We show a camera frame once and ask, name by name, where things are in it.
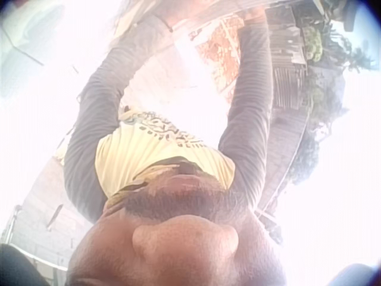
nose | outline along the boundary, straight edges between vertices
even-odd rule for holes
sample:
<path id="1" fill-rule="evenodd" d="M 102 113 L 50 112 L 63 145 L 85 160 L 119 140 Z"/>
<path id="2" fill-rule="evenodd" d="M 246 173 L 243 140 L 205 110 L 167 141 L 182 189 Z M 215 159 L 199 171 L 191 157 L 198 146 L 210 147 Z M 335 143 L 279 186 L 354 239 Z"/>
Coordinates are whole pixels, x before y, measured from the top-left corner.
<path id="1" fill-rule="evenodd" d="M 150 273 L 167 285 L 188 285 L 192 273 L 203 285 L 216 282 L 229 268 L 238 247 L 234 228 L 198 216 L 178 216 L 159 225 L 140 226 L 132 240 Z"/>

bright sky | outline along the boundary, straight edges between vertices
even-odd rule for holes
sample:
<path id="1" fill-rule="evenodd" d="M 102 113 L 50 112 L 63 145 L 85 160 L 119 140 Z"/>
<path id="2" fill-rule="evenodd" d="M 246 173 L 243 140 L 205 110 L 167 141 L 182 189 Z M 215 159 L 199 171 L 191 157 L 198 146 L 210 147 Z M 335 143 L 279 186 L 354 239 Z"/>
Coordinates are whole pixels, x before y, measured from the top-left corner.
<path id="1" fill-rule="evenodd" d="M 381 73 L 347 73 L 350 112 L 321 144 L 308 181 L 280 203 L 290 285 L 324 285 L 351 263 L 381 258 Z"/>

beard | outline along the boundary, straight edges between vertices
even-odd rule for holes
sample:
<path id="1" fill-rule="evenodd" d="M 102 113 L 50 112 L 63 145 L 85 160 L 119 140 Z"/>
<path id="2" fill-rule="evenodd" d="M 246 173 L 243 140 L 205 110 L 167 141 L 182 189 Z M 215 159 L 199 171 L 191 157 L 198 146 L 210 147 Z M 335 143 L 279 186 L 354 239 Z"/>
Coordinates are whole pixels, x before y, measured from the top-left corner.
<path id="1" fill-rule="evenodd" d="M 242 217 L 248 210 L 243 192 L 198 189 L 192 192 L 155 195 L 147 191 L 129 194 L 124 199 L 126 212 L 137 217 L 164 222 L 173 217 L 194 215 L 214 223 L 229 223 Z"/>

yellow t-shirt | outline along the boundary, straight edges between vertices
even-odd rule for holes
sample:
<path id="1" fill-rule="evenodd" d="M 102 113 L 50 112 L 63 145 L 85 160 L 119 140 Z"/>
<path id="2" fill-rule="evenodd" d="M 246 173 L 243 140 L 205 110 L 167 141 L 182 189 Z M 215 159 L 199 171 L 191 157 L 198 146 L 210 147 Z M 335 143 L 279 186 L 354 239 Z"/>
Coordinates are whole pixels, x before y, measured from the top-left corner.
<path id="1" fill-rule="evenodd" d="M 230 188 L 234 162 L 205 146 L 200 139 L 151 112 L 130 110 L 120 120 L 120 127 L 102 138 L 96 151 L 96 173 L 108 198 L 127 186 L 149 182 L 173 168 L 175 165 L 160 164 L 173 157 L 183 157 L 197 164 L 217 178 L 224 188 Z"/>

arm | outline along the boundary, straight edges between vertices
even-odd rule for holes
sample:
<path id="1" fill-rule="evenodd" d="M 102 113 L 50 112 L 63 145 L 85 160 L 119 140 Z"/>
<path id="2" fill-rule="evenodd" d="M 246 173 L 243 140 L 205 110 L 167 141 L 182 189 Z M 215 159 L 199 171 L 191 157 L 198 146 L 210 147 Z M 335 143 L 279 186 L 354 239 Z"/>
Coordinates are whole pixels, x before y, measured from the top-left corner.
<path id="1" fill-rule="evenodd" d="M 236 165 L 231 189 L 244 191 L 255 210 L 266 175 L 267 139 L 273 104 L 273 72 L 266 16 L 240 30 L 241 66 L 228 124 L 219 150 Z"/>
<path id="2" fill-rule="evenodd" d="M 91 222 L 102 215 L 107 199 L 94 165 L 98 142 L 118 128 L 118 106 L 135 72 L 170 39 L 168 27 L 158 18 L 148 17 L 122 36 L 82 91 L 64 176 L 69 199 Z"/>

